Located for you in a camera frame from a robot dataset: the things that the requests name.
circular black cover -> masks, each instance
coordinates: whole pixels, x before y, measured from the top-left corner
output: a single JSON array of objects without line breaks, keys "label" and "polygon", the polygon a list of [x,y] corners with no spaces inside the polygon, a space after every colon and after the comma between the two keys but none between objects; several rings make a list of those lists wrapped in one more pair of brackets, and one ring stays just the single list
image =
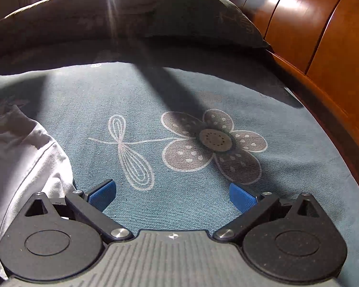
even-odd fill
[{"label": "circular black cover", "polygon": [[92,265],[102,252],[100,235],[84,223],[62,218],[51,223],[42,215],[27,219],[34,224],[7,232],[0,243],[0,261],[7,272],[20,278],[52,281],[70,277]]},{"label": "circular black cover", "polygon": [[56,230],[44,230],[33,233],[25,241],[25,247],[39,256],[52,256],[69,246],[69,236]]},{"label": "circular black cover", "polygon": [[305,216],[253,228],[243,240],[243,251],[261,272],[299,284],[336,276],[347,256],[346,244],[333,225]]}]

polka dot petal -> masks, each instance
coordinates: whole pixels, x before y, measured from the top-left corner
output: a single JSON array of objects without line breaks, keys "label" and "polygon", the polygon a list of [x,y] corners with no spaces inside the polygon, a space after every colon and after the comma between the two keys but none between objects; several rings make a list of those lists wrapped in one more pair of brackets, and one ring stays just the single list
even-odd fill
[{"label": "polka dot petal", "polygon": [[221,173],[232,182],[251,184],[262,174],[259,161],[245,150],[236,149],[229,153],[216,153],[214,160]]},{"label": "polka dot petal", "polygon": [[203,115],[203,121],[208,125],[212,125],[212,128],[219,128],[226,132],[230,132],[234,128],[232,118],[218,109],[207,110]]},{"label": "polka dot petal", "polygon": [[182,112],[165,112],[161,116],[161,123],[171,132],[184,137],[196,137],[204,123],[199,119]]},{"label": "polka dot petal", "polygon": [[267,141],[260,134],[248,130],[235,130],[236,146],[249,152],[262,152],[267,149]]},{"label": "polka dot petal", "polygon": [[184,172],[207,166],[212,157],[213,152],[195,139],[174,140],[162,152],[162,159],[169,168]]}]

dark gray pillow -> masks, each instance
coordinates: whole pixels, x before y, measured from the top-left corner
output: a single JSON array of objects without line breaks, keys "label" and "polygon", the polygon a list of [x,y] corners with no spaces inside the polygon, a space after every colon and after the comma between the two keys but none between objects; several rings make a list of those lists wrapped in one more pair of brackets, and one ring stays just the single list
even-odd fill
[{"label": "dark gray pillow", "polygon": [[163,0],[146,32],[152,36],[215,39],[219,44],[267,47],[259,30],[229,0]]}]

blue bedsheet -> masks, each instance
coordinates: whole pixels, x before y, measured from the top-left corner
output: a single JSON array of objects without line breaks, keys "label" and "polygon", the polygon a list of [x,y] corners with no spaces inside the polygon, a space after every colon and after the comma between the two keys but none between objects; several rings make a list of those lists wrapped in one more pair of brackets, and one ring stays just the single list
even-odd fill
[{"label": "blue bedsheet", "polygon": [[254,59],[81,42],[4,57],[0,74],[12,74],[0,76],[0,111],[18,104],[39,121],[78,188],[113,178],[104,212],[133,232],[214,232],[240,214],[232,181],[285,198],[310,192],[348,245],[341,283],[359,286],[359,187],[308,110]]}]

blue gripper pad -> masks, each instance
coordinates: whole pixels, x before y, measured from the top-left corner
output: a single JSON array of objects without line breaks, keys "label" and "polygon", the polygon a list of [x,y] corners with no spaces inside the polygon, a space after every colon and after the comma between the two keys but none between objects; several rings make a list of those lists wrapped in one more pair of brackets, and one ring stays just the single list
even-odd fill
[{"label": "blue gripper pad", "polygon": [[254,196],[241,189],[234,183],[230,183],[229,187],[230,201],[240,212],[244,213],[257,204]]},{"label": "blue gripper pad", "polygon": [[103,211],[116,197],[116,183],[112,180],[91,194],[88,203]]}]

